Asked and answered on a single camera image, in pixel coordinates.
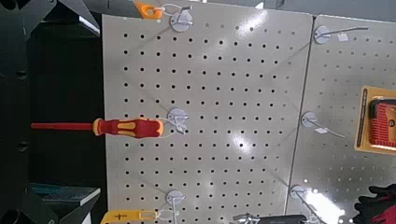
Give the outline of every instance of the yellow tool handle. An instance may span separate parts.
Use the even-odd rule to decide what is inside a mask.
[[[101,224],[125,221],[155,221],[157,212],[153,210],[113,210],[108,211],[102,218]]]

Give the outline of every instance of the screwdriver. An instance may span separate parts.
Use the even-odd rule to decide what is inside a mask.
[[[96,119],[93,123],[32,123],[32,129],[92,131],[96,136],[104,133],[126,135],[134,138],[160,137],[163,122],[159,119]]]

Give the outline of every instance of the red and black item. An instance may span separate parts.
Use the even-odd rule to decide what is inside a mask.
[[[376,99],[370,103],[370,143],[396,148],[396,99]]]
[[[356,224],[396,224],[396,184],[386,188],[369,188],[373,197],[360,196],[355,203],[359,214],[353,217]]]

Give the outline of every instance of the white pegboard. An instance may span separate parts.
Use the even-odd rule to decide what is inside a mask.
[[[353,143],[361,87],[396,89],[396,24],[318,16],[315,27],[322,25],[330,31],[369,30],[346,33],[346,42],[332,35],[326,44],[312,44],[302,112],[315,112],[319,123],[346,138],[301,126],[291,184],[308,189],[306,199],[328,224],[348,223],[357,215],[354,203],[369,195],[369,186],[395,183],[394,157],[357,152]],[[287,212],[307,214],[307,209],[290,199]]]
[[[312,17],[188,4],[185,33],[103,17],[106,119],[190,115],[186,135],[106,137],[109,209],[166,208],[178,189],[180,223],[283,215]]]

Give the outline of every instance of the packaged tool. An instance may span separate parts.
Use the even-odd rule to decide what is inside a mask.
[[[396,91],[363,86],[355,149],[396,155],[395,122]]]

